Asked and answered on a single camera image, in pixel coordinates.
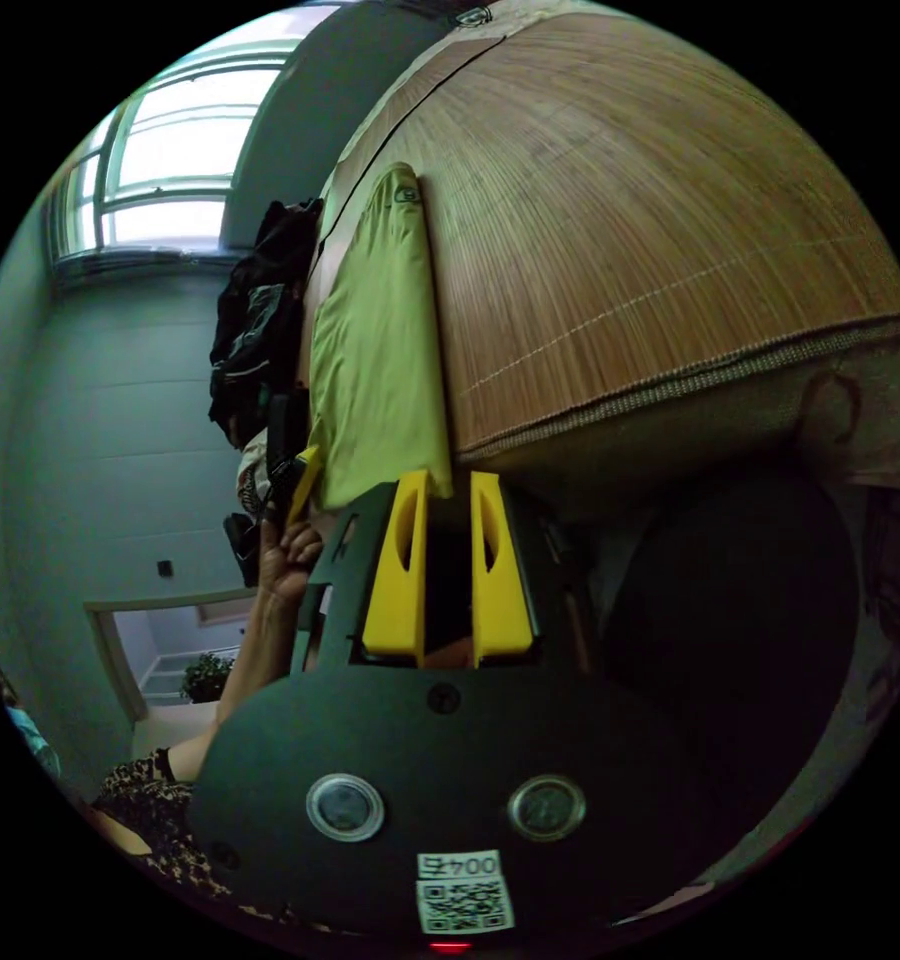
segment red light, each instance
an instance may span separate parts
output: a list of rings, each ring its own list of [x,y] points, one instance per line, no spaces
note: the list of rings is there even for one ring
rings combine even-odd
[[[473,946],[472,943],[431,943],[430,949],[434,953],[442,953],[447,957],[459,957]]]

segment white door frame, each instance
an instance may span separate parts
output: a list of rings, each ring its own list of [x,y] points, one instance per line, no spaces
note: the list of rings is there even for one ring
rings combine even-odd
[[[87,601],[83,608],[90,621],[100,662],[106,671],[113,692],[131,723],[146,719],[149,713],[146,700],[137,686],[133,671],[120,641],[120,632],[113,615],[139,610],[167,610],[174,607],[196,607],[225,600],[244,600],[254,595],[253,590],[227,590],[221,593],[202,593],[192,597],[160,597],[152,600]]]

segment label sticker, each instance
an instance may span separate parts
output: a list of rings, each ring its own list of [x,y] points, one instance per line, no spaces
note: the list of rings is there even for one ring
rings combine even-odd
[[[499,850],[421,853],[417,910],[424,933],[493,933],[513,927]]]

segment bamboo mat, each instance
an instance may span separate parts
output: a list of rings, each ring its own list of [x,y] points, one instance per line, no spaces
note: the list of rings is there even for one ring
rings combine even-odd
[[[412,165],[460,458],[767,343],[900,327],[900,271],[853,189],[718,62],[586,14],[464,46],[340,165],[307,293],[312,323],[378,172]]]

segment wall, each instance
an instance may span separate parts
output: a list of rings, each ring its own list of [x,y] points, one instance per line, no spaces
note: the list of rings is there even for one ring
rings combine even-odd
[[[146,610],[125,610],[115,613],[113,620],[123,652],[127,655],[130,672],[139,684],[159,656],[153,642],[150,617]]]
[[[24,700],[37,725],[51,734],[39,673],[30,649],[19,639],[5,547],[3,497],[7,487],[6,445],[17,394],[24,378],[37,328],[46,319],[49,277],[41,245],[41,218],[36,208],[21,223],[0,266],[0,666]],[[76,762],[66,743],[55,742],[61,757]]]
[[[319,196],[357,126],[413,59],[444,37],[427,20],[376,3],[346,7],[297,48],[250,134],[228,204],[224,244],[253,245],[273,200]]]
[[[239,458],[207,418],[222,285],[138,279],[68,295],[22,392],[6,483],[14,599],[53,708],[47,736],[79,744],[91,783],[129,757],[132,731],[84,602],[242,586],[221,528]],[[157,575],[163,559],[173,579]]]
[[[168,607],[148,611],[155,648],[160,656],[174,653],[203,653],[227,650],[243,642],[240,633],[246,621],[215,623],[201,627],[193,607]]]

